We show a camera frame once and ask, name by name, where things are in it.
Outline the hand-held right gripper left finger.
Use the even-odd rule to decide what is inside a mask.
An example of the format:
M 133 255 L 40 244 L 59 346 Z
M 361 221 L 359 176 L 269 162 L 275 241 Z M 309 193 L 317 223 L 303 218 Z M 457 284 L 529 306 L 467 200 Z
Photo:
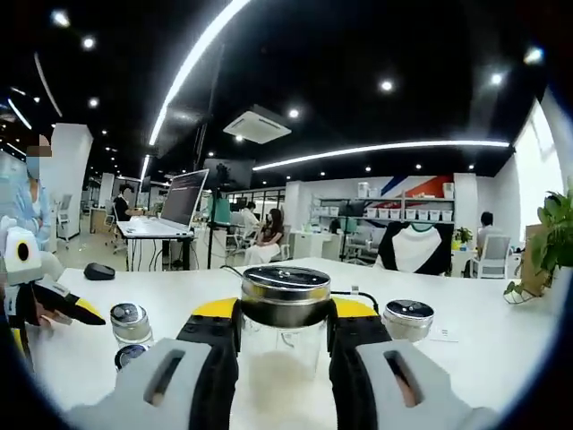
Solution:
M 174 339 L 128 345 L 115 355 L 114 389 L 98 403 L 69 411 L 74 429 L 227 429 L 230 426 L 241 305 L 208 302 Z

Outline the person's left hand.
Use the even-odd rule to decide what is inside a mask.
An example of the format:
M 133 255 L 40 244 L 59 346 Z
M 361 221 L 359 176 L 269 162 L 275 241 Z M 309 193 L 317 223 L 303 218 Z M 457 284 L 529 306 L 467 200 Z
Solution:
M 58 312 L 55 313 L 48 312 L 46 314 L 40 314 L 38 316 L 38 321 L 39 321 L 39 326 L 45 331 L 53 331 L 54 330 L 53 323 L 69 326 L 73 322 L 73 320 L 70 317 L 60 314 Z

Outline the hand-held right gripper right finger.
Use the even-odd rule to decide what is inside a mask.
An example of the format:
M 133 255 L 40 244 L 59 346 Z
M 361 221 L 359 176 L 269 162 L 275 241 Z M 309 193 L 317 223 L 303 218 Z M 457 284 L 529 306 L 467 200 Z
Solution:
M 339 429 L 492 429 L 449 374 L 408 340 L 394 340 L 368 305 L 334 298 L 328 313 L 329 380 Z

